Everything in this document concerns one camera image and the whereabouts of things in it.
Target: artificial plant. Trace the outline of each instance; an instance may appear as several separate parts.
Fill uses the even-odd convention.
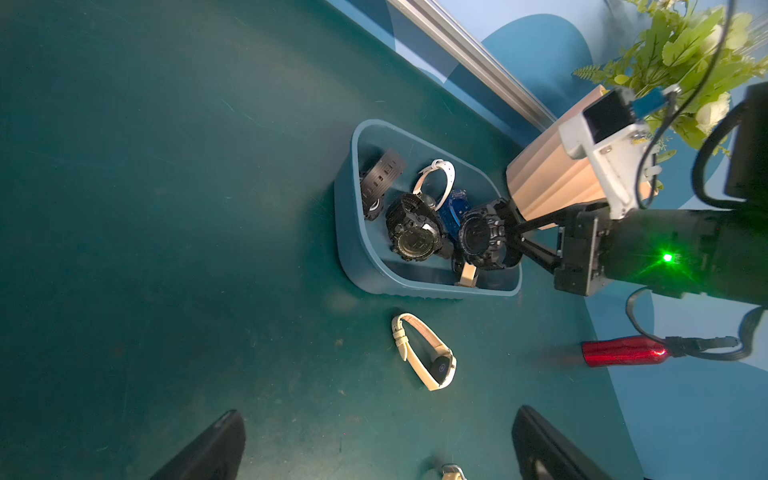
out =
[[[605,65],[579,68],[574,74],[608,87],[628,86],[638,97],[655,87],[679,84],[683,90],[677,99],[680,106],[701,82],[712,60],[723,33],[724,8],[694,13],[695,5],[688,2],[626,1],[650,17],[650,28],[640,33],[637,43],[622,50],[620,58]],[[678,5],[685,5],[684,13],[676,10]],[[706,86],[672,123],[672,129],[696,150],[728,112],[728,92],[753,77],[763,77],[768,70],[768,57],[757,61],[749,56],[750,47],[754,46],[748,32],[751,21],[747,13],[733,16],[720,59]],[[652,131],[661,125],[663,116],[660,111],[646,118]],[[674,153],[664,152],[657,161],[667,160]]]

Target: metal rail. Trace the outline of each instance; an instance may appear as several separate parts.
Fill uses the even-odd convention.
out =
[[[541,131],[557,118],[435,0],[387,0]]]

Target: watch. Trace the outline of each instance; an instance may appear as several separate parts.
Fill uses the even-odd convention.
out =
[[[413,352],[406,331],[402,328],[403,320],[410,323],[435,349],[436,355],[432,356],[433,360],[428,369]],[[392,319],[392,336],[395,337],[395,345],[397,345],[402,360],[404,362],[407,360],[411,364],[416,375],[424,382],[430,392],[444,389],[451,384],[456,372],[456,357],[426,323],[411,313],[403,313]]]
[[[508,245],[507,229],[522,223],[517,206],[511,200],[498,198],[476,207],[462,216],[458,229],[458,246],[468,263],[482,270],[512,268],[522,252]]]
[[[409,262],[427,260],[433,253],[443,258],[453,255],[453,242],[437,213],[414,194],[403,194],[386,211],[386,229],[391,250]]]

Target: black sports watch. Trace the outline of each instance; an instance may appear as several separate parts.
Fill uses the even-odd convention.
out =
[[[414,194],[403,194],[386,212],[386,228],[392,251],[405,261],[428,259],[433,253],[443,258],[453,255],[453,243],[435,211]]]
[[[458,246],[466,261],[483,270],[517,265],[522,253],[507,246],[506,228],[521,221],[515,203],[505,198],[464,214],[458,229]]]

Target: blue plastic tray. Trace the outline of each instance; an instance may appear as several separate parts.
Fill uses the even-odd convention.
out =
[[[373,222],[362,216],[359,172],[370,169],[390,148],[407,162],[406,170],[386,194],[386,209],[404,192],[412,190],[419,171],[436,158],[450,161],[456,170],[456,188],[467,191],[471,205],[486,204],[501,196],[480,170],[440,150],[421,138],[381,120],[366,120],[355,129],[352,148],[334,183],[336,237],[344,272],[358,287],[370,293],[466,298],[470,296],[513,296],[520,290],[521,267],[481,271],[478,288],[455,286],[451,261],[433,255],[423,262],[405,262],[389,248],[385,215]],[[445,175],[435,172],[422,188],[434,198],[445,189]]]

